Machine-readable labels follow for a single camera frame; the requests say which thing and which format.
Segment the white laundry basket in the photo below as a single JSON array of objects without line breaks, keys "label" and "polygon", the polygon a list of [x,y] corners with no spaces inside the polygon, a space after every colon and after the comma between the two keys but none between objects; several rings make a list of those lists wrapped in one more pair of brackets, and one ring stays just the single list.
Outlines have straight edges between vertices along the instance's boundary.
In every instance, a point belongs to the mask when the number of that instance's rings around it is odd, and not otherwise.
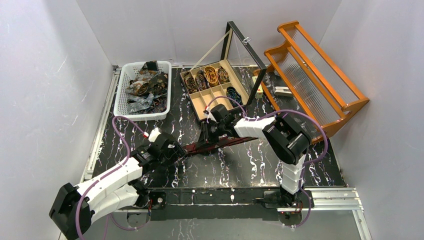
[{"label": "white laundry basket", "polygon": [[125,93],[125,89],[130,86],[130,81],[136,78],[136,74],[142,69],[146,62],[134,62],[125,64],[120,71],[118,89],[115,96],[115,106],[113,107],[113,115],[124,116],[133,121],[149,121],[149,120],[162,120],[167,117],[167,113],[171,107],[171,79],[172,70],[171,63],[169,61],[157,61],[159,70],[168,74],[168,91],[166,95],[166,110],[159,113],[149,114],[131,114],[128,112],[128,94]]}]

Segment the metal latch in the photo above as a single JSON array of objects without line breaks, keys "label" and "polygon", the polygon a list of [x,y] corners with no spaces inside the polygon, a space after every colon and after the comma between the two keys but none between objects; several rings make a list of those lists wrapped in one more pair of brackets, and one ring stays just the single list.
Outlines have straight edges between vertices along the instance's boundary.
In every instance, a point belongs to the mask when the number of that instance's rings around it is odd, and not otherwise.
[{"label": "metal latch", "polygon": [[246,45],[250,41],[251,41],[251,38],[250,37],[246,37],[245,39],[243,39],[243,44]]}]

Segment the gray wall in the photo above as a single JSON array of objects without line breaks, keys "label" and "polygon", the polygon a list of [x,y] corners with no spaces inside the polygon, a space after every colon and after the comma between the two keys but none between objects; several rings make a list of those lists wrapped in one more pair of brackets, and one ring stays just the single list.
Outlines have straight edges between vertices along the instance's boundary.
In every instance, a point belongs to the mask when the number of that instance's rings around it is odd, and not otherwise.
[{"label": "gray wall", "polygon": [[58,239],[49,210],[81,178],[112,70],[76,1],[1,1],[0,239]]},{"label": "gray wall", "polygon": [[423,239],[424,2],[344,0],[320,45],[370,102],[332,139],[375,240]]},{"label": "gray wall", "polygon": [[[341,0],[77,0],[114,65],[167,60],[196,63],[234,21],[264,59],[283,43],[278,25],[298,20],[318,42]],[[221,45],[204,63],[216,62]]]}]

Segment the marble tabletop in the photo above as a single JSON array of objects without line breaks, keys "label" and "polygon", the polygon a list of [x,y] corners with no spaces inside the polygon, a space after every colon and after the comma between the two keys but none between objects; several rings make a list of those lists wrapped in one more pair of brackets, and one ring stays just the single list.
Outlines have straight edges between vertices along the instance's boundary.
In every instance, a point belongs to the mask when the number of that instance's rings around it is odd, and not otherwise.
[{"label": "marble tabletop", "polygon": [[[159,127],[172,134],[184,146],[198,140],[200,122],[197,120],[188,94],[183,88],[179,74],[181,70],[181,68],[172,69],[171,108],[166,119],[138,121],[137,124],[147,132]],[[284,82],[273,73],[267,73],[263,82],[270,90],[275,86],[284,85]],[[293,97],[276,96],[275,100],[281,108],[301,111]],[[108,113],[93,171],[94,177],[111,168],[126,156],[126,149],[112,128],[113,108],[114,103]],[[273,111],[265,95],[261,99],[254,99],[252,104],[246,107],[246,110],[249,117],[260,117]],[[304,120],[296,120],[304,128],[310,131],[313,129]],[[131,150],[146,141],[134,126],[128,125],[126,120],[119,120],[117,127],[125,134]],[[323,148],[322,142],[311,145],[306,161],[319,156]],[[279,186],[282,181],[282,164],[266,140],[256,139],[220,148],[214,152],[179,159],[173,166],[155,169],[144,175],[141,180],[150,188],[275,187]],[[308,187],[345,186],[331,144],[323,161],[306,167],[305,185]]]}]

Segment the wooden frame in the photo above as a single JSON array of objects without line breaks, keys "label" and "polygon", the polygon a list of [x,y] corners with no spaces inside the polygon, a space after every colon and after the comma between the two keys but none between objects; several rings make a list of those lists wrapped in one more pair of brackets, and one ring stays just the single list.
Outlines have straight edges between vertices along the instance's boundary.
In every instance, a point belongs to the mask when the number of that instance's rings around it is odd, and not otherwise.
[{"label": "wooden frame", "polygon": [[[293,93],[293,96],[297,99],[300,106],[303,108],[305,113],[317,120],[317,117],[314,115],[313,109],[308,107],[304,99],[300,96],[298,91],[295,89],[289,78],[286,76],[285,70],[281,69],[278,65],[281,61],[285,60],[288,56],[293,57],[293,59],[300,66],[301,70],[306,74],[307,78],[313,83],[313,85],[318,89],[320,94],[325,98],[329,103],[331,108],[337,113],[339,118],[330,123],[322,123],[321,127],[324,129],[327,137],[332,137],[340,128],[343,127],[365,104],[369,102],[369,99],[365,97],[362,92],[352,83],[352,81],[340,70],[340,68],[331,60],[331,58],[320,48],[320,46],[312,39],[312,37],[301,27],[298,21],[292,21],[288,23],[281,24],[277,28],[285,38],[285,42],[277,47],[267,49],[264,54],[270,61],[270,65],[267,67],[266,72],[277,71],[281,76],[282,80],[286,83],[287,87]],[[289,32],[292,30],[298,31],[315,49],[315,51],[321,56],[322,59],[328,64],[328,66],[335,72],[335,74],[340,78],[348,89],[357,97],[357,100],[345,102],[343,97],[337,92],[331,83],[327,81],[322,72],[314,65],[314,63],[308,58],[308,56],[303,52],[303,50],[298,46],[296,41],[290,36]],[[261,83],[263,92],[268,97],[272,106],[275,110],[279,110],[279,106],[273,99],[270,91],[267,89],[264,83]],[[322,136],[313,139],[313,142],[322,141]]]}]

